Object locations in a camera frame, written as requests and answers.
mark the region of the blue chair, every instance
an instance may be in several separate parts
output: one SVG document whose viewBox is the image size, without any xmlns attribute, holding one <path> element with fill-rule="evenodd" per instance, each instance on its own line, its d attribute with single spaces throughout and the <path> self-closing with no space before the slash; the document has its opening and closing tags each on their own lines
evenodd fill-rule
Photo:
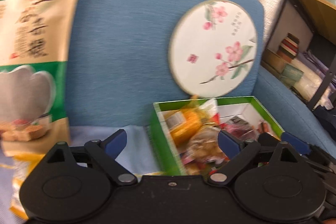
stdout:
<svg viewBox="0 0 336 224">
<path fill-rule="evenodd" d="M 188 98 L 170 73 L 168 44 L 178 20 L 202 1 L 79 0 L 66 80 L 70 125 L 145 126 L 153 102 Z M 335 142 L 313 114 L 259 65 L 262 5 L 258 0 L 231 1 L 252 17 L 258 50 L 248 76 L 226 96 L 256 96 L 286 131 L 336 157 Z"/>
</svg>

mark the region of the open gift box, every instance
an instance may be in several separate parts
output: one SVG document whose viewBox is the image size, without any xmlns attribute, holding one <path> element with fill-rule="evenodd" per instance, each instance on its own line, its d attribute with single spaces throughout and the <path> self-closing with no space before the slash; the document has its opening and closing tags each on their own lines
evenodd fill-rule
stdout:
<svg viewBox="0 0 336 224">
<path fill-rule="evenodd" d="M 277 121 L 254 96 L 216 99 L 220 123 L 224 123 L 232 117 L 238 116 L 249 122 L 254 128 L 258 128 L 260 121 L 265 120 L 270 124 L 272 133 L 278 137 L 284 132 Z M 200 104 L 203 104 L 208 99 L 198 100 Z M 149 137 L 161 166 L 161 170 L 165 175 L 187 175 L 187 171 L 180 159 L 179 152 L 169 133 L 164 119 L 164 113 L 165 111 L 178 110 L 189 102 L 190 100 L 182 100 L 153 104 L 155 112 L 151 119 Z"/>
</svg>

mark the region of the tree branch illustration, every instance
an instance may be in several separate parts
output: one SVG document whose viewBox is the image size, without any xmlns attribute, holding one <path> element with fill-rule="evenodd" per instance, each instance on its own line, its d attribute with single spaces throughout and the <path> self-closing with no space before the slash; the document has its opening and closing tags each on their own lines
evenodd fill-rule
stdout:
<svg viewBox="0 0 336 224">
<path fill-rule="evenodd" d="M 252 62 L 252 61 L 254 61 L 254 59 L 250 59 L 250 60 L 247 60 L 247 61 L 245 61 L 245 62 L 243 62 L 243 63 L 233 65 L 233 66 L 229 67 L 229 69 L 237 68 L 237 67 L 239 67 L 240 65 L 243 65 L 243 64 L 246 64 L 246 63 L 249 63 L 249 62 Z M 206 84 L 206 83 L 209 83 L 209 82 L 211 82 L 211 81 L 214 81 L 217 77 L 218 77 L 218 75 L 215 75 L 214 77 L 211 77 L 208 81 L 206 81 L 206 82 L 202 82 L 202 83 L 200 83 L 200 84 Z"/>
</svg>

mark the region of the snack bag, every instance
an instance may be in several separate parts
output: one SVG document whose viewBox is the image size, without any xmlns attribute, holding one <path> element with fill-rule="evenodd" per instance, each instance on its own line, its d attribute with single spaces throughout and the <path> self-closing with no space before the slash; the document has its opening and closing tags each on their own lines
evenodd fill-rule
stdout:
<svg viewBox="0 0 336 224">
<path fill-rule="evenodd" d="M 187 142 L 204 124 L 216 124 L 206 111 L 200 109 L 197 100 L 180 110 L 171 111 L 165 120 L 176 146 Z"/>
<path fill-rule="evenodd" d="M 77 0 L 0 0 L 0 135 L 7 156 L 69 141 L 65 71 Z"/>
<path fill-rule="evenodd" d="M 26 177 L 35 168 L 35 166 L 40 162 L 44 155 L 38 154 L 21 154 L 13 157 L 14 161 L 14 175 L 13 175 L 13 195 L 10 202 L 10 210 L 17 216 L 28 219 L 25 210 L 23 209 L 20 199 L 19 191 L 20 187 L 25 181 Z"/>
<path fill-rule="evenodd" d="M 199 108 L 204 110 L 215 124 L 219 124 L 218 104 L 215 98 L 207 100 Z"/>
<path fill-rule="evenodd" d="M 220 129 L 217 127 L 202 127 L 189 140 L 187 151 L 182 162 L 187 164 L 195 160 L 200 163 L 215 162 L 216 165 L 219 165 L 224 160 L 228 161 L 228 157 L 218 146 L 217 139 L 219 131 Z"/>
<path fill-rule="evenodd" d="M 238 116 L 234 116 L 226 123 L 222 124 L 221 128 L 242 141 L 247 139 L 257 140 L 259 136 L 248 122 Z"/>
</svg>

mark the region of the yellow snack package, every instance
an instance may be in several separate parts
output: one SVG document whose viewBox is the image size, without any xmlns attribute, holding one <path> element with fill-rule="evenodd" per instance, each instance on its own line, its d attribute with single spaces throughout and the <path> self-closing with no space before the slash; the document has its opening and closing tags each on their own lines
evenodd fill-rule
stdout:
<svg viewBox="0 0 336 224">
<path fill-rule="evenodd" d="M 180 110 L 174 110 L 166 114 L 165 120 L 176 146 L 187 142 L 203 125 L 216 125 L 209 114 L 200 108 L 194 97 L 189 104 Z"/>
<path fill-rule="evenodd" d="M 30 172 L 36 167 L 40 160 L 44 157 L 44 154 L 20 154 L 13 157 L 14 161 L 14 175 L 13 175 L 13 195 L 10 203 L 10 210 L 17 216 L 28 219 L 28 216 L 23 209 L 20 199 L 19 191 L 22 183 Z"/>
</svg>

